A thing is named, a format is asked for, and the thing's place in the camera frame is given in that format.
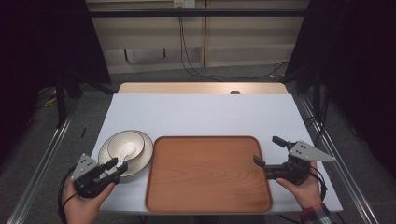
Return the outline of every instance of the robotic arm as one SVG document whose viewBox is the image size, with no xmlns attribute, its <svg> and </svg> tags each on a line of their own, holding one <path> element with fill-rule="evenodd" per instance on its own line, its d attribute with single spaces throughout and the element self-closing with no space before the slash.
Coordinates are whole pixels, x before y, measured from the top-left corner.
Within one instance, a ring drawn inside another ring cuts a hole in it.
<svg viewBox="0 0 396 224">
<path fill-rule="evenodd" d="M 117 158 L 106 162 L 105 164 L 98 164 L 98 162 L 91 157 L 82 154 L 78 163 L 71 167 L 61 182 L 58 192 L 58 213 L 62 223 L 67 223 L 66 216 L 64 213 L 64 206 L 69 199 L 66 199 L 63 203 L 63 191 L 64 182 L 73 172 L 71 179 L 74 182 L 74 187 L 79 196 L 83 198 L 94 198 L 99 195 L 111 182 L 116 185 L 120 183 L 120 176 L 128 170 L 128 164 L 126 161 L 122 165 L 117 166 L 117 170 L 111 175 L 107 175 L 104 178 L 100 178 L 100 175 L 106 170 L 111 169 L 118 163 Z"/>
<path fill-rule="evenodd" d="M 259 165 L 267 174 L 268 179 L 284 178 L 294 185 L 301 185 L 313 175 L 319 180 L 322 188 L 322 200 L 324 199 L 326 186 L 324 181 L 317 175 L 311 173 L 311 161 L 335 161 L 334 157 L 310 146 L 306 142 L 287 142 L 280 137 L 274 136 L 273 142 L 280 147 L 286 147 L 289 155 L 288 160 L 280 165 L 267 165 L 263 159 L 254 156 L 253 161 Z"/>
</svg>

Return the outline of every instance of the black curtain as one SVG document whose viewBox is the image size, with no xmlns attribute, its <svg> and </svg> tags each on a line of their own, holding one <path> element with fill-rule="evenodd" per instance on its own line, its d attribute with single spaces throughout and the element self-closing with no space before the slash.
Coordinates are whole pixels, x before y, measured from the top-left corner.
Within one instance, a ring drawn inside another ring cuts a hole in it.
<svg viewBox="0 0 396 224">
<path fill-rule="evenodd" d="M 396 177 L 396 4 L 311 0 L 309 7 L 325 13 L 304 19 L 286 76 L 295 78 L 297 90 L 304 92 L 318 75 L 375 157 Z"/>
<path fill-rule="evenodd" d="M 58 74 L 72 85 L 78 77 L 110 78 L 84 0 L 3 1 L 0 33 L 2 162 L 32 117 L 37 93 Z"/>
</svg>

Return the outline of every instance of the floor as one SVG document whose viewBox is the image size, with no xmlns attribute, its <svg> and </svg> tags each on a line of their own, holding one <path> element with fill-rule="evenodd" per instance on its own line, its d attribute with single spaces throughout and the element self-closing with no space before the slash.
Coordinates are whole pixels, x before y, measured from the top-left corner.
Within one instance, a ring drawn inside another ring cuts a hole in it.
<svg viewBox="0 0 396 224">
<path fill-rule="evenodd" d="M 206 59 L 200 48 L 183 49 L 183 62 L 194 68 L 236 65 L 274 64 L 287 61 L 293 45 L 217 47 L 207 50 Z M 183 68 L 180 49 L 126 49 L 104 52 L 110 74 L 162 71 Z"/>
<path fill-rule="evenodd" d="M 128 49 L 133 55 L 140 58 L 150 58 L 152 51 L 134 51 Z M 168 51 L 168 64 L 171 68 L 161 63 L 137 63 L 130 57 L 126 64 L 123 57 L 123 50 L 117 52 L 106 52 L 106 59 L 118 62 L 112 63 L 114 71 L 129 71 L 128 74 L 112 74 L 113 84 L 109 88 L 116 89 L 125 81 L 210 81 L 201 77 L 194 77 L 186 73 L 180 63 L 180 51 Z M 194 61 L 199 58 L 191 49 L 191 57 Z M 279 59 L 278 62 L 286 61 L 288 58 Z M 150 67 L 155 64 L 157 72 L 150 71 Z M 221 75 L 228 74 L 234 78 L 224 78 L 225 81 L 240 81 L 238 76 L 260 76 L 262 74 L 272 75 L 266 77 L 266 81 L 276 81 L 285 71 L 286 64 L 282 65 L 277 73 L 272 72 L 274 62 L 268 64 L 255 64 L 252 62 L 244 64 L 239 62 L 239 66 L 212 68 L 197 68 L 200 74 Z M 60 223 L 56 213 L 55 196 L 60 176 L 72 164 L 75 158 L 70 154 L 79 154 L 80 151 L 89 150 L 95 143 L 95 138 L 100 132 L 102 123 L 106 115 L 106 107 L 111 102 L 111 96 L 102 94 L 97 90 L 83 86 L 84 96 L 81 99 L 67 98 L 69 113 L 74 117 L 65 130 L 57 130 L 57 110 L 56 105 L 44 107 L 52 93 L 49 90 L 37 97 L 37 111 L 33 116 L 33 122 L 26 130 L 20 142 L 15 146 L 12 154 L 3 164 L 0 175 L 0 223 Z M 312 90 L 307 95 L 300 95 L 295 92 L 293 83 L 287 84 L 288 91 L 293 94 L 296 104 L 299 107 L 302 117 L 309 118 Z M 307 130 L 312 139 L 318 136 L 318 127 L 312 120 L 306 120 Z M 371 155 L 371 152 L 363 139 L 351 131 L 353 126 L 339 110 L 336 103 L 331 99 L 326 119 L 326 134 L 319 139 L 319 148 L 324 150 L 336 149 L 336 153 L 342 158 L 339 166 L 327 166 L 327 172 L 332 176 L 332 182 L 337 189 L 344 211 L 334 214 L 339 223 L 393 223 L 396 214 L 393 208 L 396 206 L 396 183 L 387 171 Z M 54 142 L 54 135 L 62 135 L 62 142 Z M 49 156 L 50 146 L 56 148 Z M 38 172 L 37 168 L 47 167 L 44 173 Z M 286 214 L 286 216 L 296 220 L 296 214 Z M 218 223 L 287 223 L 279 216 L 223 216 Z M 141 217 L 102 214 L 97 223 L 141 223 Z M 146 223 L 196 223 L 193 217 L 147 217 Z"/>
</svg>

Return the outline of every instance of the sleeve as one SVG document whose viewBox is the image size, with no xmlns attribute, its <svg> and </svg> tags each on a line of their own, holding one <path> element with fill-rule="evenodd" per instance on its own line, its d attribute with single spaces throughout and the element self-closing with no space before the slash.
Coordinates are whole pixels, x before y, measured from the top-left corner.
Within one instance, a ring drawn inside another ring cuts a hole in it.
<svg viewBox="0 0 396 224">
<path fill-rule="evenodd" d="M 324 203 L 305 208 L 299 214 L 300 223 L 304 224 L 334 224 L 332 214 Z"/>
</svg>

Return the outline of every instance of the wooden tray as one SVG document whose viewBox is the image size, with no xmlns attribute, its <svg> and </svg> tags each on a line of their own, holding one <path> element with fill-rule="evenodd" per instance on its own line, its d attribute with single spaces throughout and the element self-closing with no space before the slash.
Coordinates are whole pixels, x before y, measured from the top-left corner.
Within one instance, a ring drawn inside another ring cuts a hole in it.
<svg viewBox="0 0 396 224">
<path fill-rule="evenodd" d="M 160 137 L 146 207 L 157 213 L 262 213 L 272 207 L 262 156 L 251 136 Z"/>
</svg>

